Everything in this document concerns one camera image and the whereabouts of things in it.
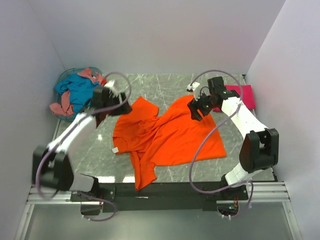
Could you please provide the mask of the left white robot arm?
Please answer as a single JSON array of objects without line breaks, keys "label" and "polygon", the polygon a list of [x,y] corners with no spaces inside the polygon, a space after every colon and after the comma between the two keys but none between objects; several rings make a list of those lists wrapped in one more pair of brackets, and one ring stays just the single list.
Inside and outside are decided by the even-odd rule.
[{"label": "left white robot arm", "polygon": [[115,82],[98,86],[67,129],[47,145],[39,145],[32,155],[32,181],[41,197],[43,188],[56,192],[79,192],[88,201],[101,193],[97,177],[75,172],[72,158],[85,138],[94,132],[107,116],[129,114],[131,93],[119,91]]}]

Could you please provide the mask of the orange t-shirt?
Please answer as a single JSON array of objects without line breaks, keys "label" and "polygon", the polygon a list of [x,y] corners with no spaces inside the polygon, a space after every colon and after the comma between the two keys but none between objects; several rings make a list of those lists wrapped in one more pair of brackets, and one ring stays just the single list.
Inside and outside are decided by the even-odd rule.
[{"label": "orange t-shirt", "polygon": [[211,115],[204,116],[202,121],[191,118],[187,104],[192,98],[191,95],[180,97],[159,116],[159,107],[140,96],[132,104],[132,112],[117,120],[112,136],[114,152],[130,154],[136,191],[157,179],[156,166],[226,157],[218,131],[196,153],[216,124]]}]

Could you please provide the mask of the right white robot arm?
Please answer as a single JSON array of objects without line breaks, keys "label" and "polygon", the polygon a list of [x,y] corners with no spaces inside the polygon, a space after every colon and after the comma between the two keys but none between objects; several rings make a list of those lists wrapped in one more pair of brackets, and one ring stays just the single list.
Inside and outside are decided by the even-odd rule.
[{"label": "right white robot arm", "polygon": [[230,200],[237,194],[237,187],[256,174],[272,168],[279,159],[279,132],[261,123],[241,99],[243,89],[227,89],[221,76],[207,81],[209,94],[198,82],[187,86],[193,99],[187,104],[191,119],[201,121],[213,109],[220,109],[237,127],[243,138],[238,164],[221,178],[219,193]]}]

